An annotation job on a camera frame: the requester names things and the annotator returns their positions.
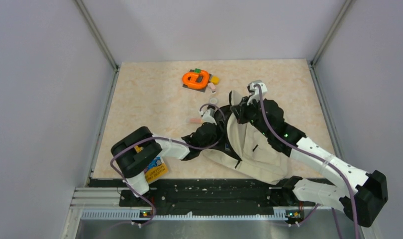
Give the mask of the cream canvas backpack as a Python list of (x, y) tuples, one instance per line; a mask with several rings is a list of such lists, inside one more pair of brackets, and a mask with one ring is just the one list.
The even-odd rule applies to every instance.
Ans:
[[(228, 99), (225, 109), (241, 102), (242, 96), (232, 90)], [(201, 152), (202, 156), (268, 184), (275, 184), (287, 176), (289, 157), (275, 151), (258, 129), (248, 123), (239, 124), (232, 112), (226, 129), (231, 151), (205, 149)]]

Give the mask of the yellow treehouse book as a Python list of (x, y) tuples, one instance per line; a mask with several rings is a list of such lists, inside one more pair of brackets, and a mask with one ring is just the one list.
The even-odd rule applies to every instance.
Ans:
[(156, 157), (144, 169), (144, 176), (148, 184), (151, 184), (169, 173), (169, 169), (162, 157)]

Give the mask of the blue book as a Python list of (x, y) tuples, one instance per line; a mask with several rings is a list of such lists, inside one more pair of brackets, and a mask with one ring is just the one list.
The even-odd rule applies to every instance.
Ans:
[(231, 147), (229, 144), (225, 144), (224, 149), (225, 149), (225, 151), (228, 151), (228, 152), (231, 151)]

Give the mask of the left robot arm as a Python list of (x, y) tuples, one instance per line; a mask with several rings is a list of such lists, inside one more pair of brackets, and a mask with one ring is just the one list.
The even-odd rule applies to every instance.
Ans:
[(225, 108), (209, 106), (205, 111), (208, 121), (193, 133), (180, 139), (160, 137), (142, 126), (114, 144), (110, 152), (125, 182), (133, 189), (131, 199), (139, 206), (150, 200), (149, 183), (145, 170), (158, 157), (172, 157), (188, 161), (209, 149), (218, 149), (226, 139), (229, 114)]

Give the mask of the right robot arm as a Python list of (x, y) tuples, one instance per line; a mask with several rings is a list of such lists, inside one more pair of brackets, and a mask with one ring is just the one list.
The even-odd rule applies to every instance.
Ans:
[(267, 142), (267, 149), (297, 160), (330, 181), (320, 184), (293, 176), (282, 198), (288, 205), (309, 201), (342, 211), (369, 228), (388, 201), (385, 174), (356, 168), (324, 150), (303, 131), (285, 122), (284, 111), (273, 100), (230, 100), (238, 126), (250, 125)]

